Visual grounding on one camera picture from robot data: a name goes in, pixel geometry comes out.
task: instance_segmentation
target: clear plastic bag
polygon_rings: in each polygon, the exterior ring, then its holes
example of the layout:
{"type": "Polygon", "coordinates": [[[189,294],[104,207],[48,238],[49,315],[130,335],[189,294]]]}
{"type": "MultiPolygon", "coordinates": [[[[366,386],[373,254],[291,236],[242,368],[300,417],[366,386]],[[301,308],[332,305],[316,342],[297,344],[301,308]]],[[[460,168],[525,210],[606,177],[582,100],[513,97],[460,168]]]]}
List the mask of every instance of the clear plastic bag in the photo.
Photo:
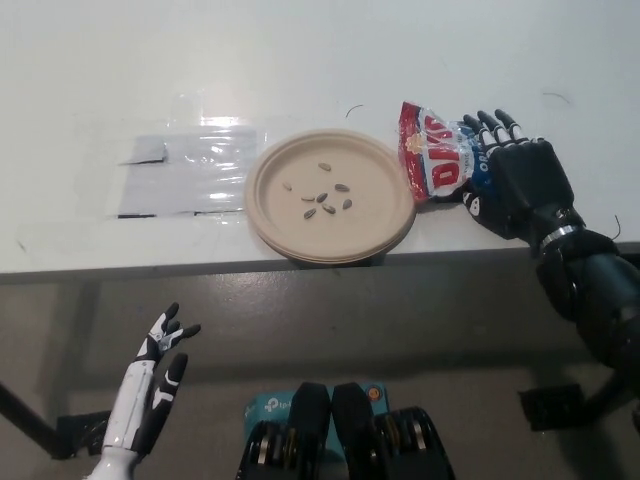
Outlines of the clear plastic bag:
{"type": "Polygon", "coordinates": [[[245,179],[258,156],[258,132],[230,124],[237,122],[208,123],[136,139],[131,158],[121,164],[129,169],[121,218],[243,209],[245,179]]]}

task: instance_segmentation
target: white surface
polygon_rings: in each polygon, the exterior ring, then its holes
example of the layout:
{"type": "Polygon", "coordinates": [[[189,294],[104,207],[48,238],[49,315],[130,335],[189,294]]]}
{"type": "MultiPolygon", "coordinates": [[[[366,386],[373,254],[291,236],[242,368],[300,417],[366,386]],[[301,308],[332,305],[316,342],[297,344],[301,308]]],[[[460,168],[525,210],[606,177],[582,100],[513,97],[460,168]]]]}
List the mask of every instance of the white surface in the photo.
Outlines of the white surface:
{"type": "MultiPolygon", "coordinates": [[[[447,119],[506,109],[525,132],[552,141],[591,228],[615,234],[617,214],[619,241],[640,241],[640,5],[632,0],[10,0],[0,8],[4,274],[262,269],[280,257],[242,218],[105,221],[122,188],[119,142],[195,112],[304,118],[297,128],[347,126],[395,146],[405,99],[447,119]],[[201,111],[185,112],[180,95],[197,95],[201,111]],[[344,120],[356,104],[364,106],[344,120]]],[[[512,245],[458,207],[419,215],[394,253],[512,245]]]]}

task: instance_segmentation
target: robotic hand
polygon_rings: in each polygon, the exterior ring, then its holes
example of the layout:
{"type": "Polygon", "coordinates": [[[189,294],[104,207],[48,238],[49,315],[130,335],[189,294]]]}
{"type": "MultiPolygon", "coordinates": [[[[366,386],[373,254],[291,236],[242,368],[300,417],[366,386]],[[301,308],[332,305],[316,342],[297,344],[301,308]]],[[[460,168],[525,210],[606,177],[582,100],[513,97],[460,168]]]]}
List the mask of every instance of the robotic hand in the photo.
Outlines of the robotic hand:
{"type": "Polygon", "coordinates": [[[153,449],[171,411],[188,357],[184,353],[174,357],[155,392],[153,373],[166,352],[200,331],[200,325],[182,328],[177,320],[171,321],[177,313],[178,304],[173,303],[160,315],[127,368],[109,417],[102,457],[89,480],[131,480],[135,466],[153,449]]]}
{"type": "Polygon", "coordinates": [[[488,158],[495,191],[463,196],[472,217],[504,238],[521,238],[538,258],[538,279],[556,311],[603,364],[640,396],[640,273],[611,239],[585,228],[553,147],[529,140],[505,112],[464,116],[488,158]]]}

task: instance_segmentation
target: floor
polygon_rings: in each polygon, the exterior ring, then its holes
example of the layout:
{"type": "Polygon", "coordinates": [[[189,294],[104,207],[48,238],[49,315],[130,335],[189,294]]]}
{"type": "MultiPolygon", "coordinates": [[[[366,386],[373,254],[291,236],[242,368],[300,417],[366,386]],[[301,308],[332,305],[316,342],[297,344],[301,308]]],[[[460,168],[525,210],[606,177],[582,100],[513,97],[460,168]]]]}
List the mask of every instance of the floor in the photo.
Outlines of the floor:
{"type": "MultiPolygon", "coordinates": [[[[593,428],[531,433],[518,391],[608,371],[548,307],[526,258],[0,287],[0,380],[48,419],[109,409],[145,332],[171,302],[199,336],[137,479],[232,479],[243,406],[303,380],[384,381],[420,405],[459,479],[640,478],[629,403],[593,428]]],[[[0,419],[3,479],[80,479],[96,458],[47,458],[0,419]]]]}

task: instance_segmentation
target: chip bag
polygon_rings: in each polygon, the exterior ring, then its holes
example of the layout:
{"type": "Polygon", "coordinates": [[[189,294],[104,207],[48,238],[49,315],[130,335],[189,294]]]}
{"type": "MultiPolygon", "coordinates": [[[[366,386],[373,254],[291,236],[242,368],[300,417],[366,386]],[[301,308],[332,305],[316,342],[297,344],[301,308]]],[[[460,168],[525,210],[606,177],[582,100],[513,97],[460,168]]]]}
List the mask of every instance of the chip bag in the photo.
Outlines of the chip bag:
{"type": "Polygon", "coordinates": [[[416,204],[452,195],[483,160],[470,128],[445,122],[428,108],[404,102],[399,133],[398,155],[416,204]]]}

